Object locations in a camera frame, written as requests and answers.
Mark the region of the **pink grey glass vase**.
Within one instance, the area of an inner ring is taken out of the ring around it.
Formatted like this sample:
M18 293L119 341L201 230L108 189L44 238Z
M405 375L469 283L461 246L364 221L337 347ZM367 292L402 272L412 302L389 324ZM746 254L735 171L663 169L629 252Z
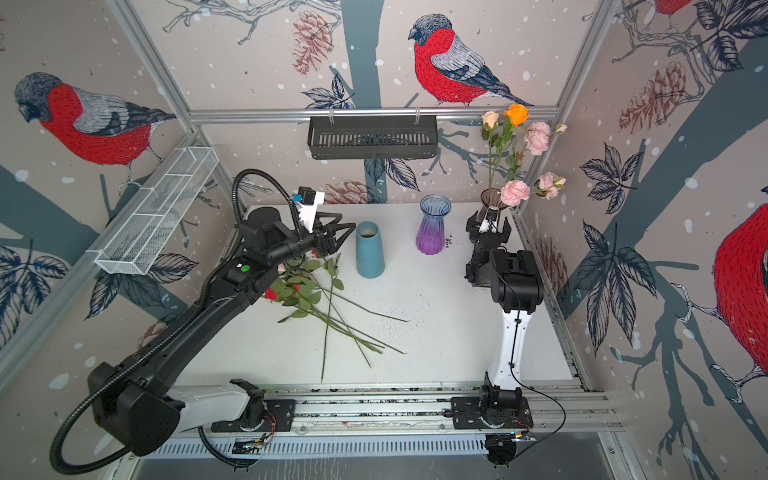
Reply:
M503 203L501 190L497 188L488 188L481 193L482 207L477 213L476 220L488 228L498 226L501 212L507 207Z

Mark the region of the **blue purple glass vase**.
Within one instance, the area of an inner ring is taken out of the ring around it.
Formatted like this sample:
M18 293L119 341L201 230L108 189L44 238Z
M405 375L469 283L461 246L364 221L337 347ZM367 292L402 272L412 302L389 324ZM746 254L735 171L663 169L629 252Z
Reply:
M427 195L420 201L423 218L416 237L417 249L425 255L436 255L445 247L444 218L451 202L442 195Z

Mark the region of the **pink peony spray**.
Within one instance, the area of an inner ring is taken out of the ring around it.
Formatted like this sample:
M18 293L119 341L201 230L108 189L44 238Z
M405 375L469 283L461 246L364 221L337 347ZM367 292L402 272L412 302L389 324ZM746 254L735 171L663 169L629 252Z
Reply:
M551 200L556 198L564 188L566 179L552 172L541 175L533 186L521 180L508 181L501 189L500 198L503 205L515 207L532 196Z
M511 166L507 173L508 180L517 178L527 157L539 157L546 153L554 139L567 130L565 124L552 128L549 124L541 121L535 121L528 125L512 124L512 127Z

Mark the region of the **cream peach artificial rose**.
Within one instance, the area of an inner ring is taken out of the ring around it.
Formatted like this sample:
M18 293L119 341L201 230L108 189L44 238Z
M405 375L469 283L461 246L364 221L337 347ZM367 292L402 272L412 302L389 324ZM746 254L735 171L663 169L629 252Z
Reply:
M487 111L482 115L482 139L486 142L488 147L488 187L492 187L493 178L495 175L496 162L495 162L495 143L498 138L496 133L499 126L499 114L496 111Z

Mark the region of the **orange artificial rose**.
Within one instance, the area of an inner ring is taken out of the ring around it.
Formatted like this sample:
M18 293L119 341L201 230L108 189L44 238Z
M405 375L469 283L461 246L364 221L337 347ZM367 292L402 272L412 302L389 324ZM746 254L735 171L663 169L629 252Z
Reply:
M504 111L504 117L500 155L507 166L506 180L512 181L522 165L524 153L518 145L518 134L529 118L529 111L522 104L512 104Z

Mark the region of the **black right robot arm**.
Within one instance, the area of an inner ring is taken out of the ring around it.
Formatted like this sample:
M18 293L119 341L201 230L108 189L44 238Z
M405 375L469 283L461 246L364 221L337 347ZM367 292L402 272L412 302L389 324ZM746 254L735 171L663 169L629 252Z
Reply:
M501 309L501 331L496 339L496 355L485 374L479 409L482 415L499 415L518 410L524 386L520 382L525 336L537 307L544 298L544 285L530 250L509 252L504 244L512 228L508 220L496 230L473 213L466 232L473 244L465 278L474 287L490 289L491 300Z

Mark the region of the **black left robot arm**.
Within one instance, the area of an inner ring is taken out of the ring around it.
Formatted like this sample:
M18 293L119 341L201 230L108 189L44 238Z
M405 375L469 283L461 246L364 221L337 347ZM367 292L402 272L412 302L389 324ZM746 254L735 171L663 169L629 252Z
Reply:
M218 422L260 427L264 393L233 379L227 385L186 389L175 382L185 367L231 320L254 304L278 278L278 267L311 251L336 252L354 231L340 215L294 231L273 207L253 210L237 243L204 286L202 298L173 326L116 367L102 364L88 377L94 420L136 455L154 452L174 434Z

